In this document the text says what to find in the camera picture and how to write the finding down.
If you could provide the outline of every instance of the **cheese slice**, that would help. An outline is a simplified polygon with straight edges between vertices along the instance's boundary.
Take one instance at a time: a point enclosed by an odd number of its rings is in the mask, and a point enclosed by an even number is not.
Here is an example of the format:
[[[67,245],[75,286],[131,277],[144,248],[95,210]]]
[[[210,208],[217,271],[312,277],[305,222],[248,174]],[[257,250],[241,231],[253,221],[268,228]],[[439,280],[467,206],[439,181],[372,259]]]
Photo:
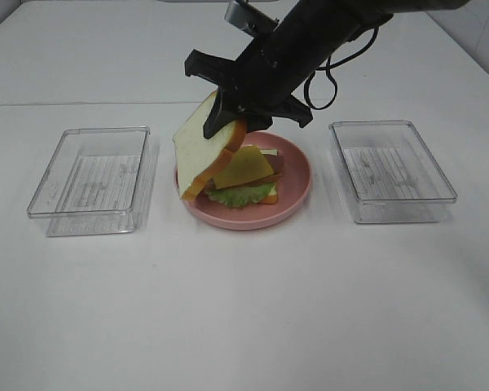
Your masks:
[[[214,175],[216,189],[239,186],[274,173],[268,160],[255,145],[242,147],[231,157],[230,163]]]

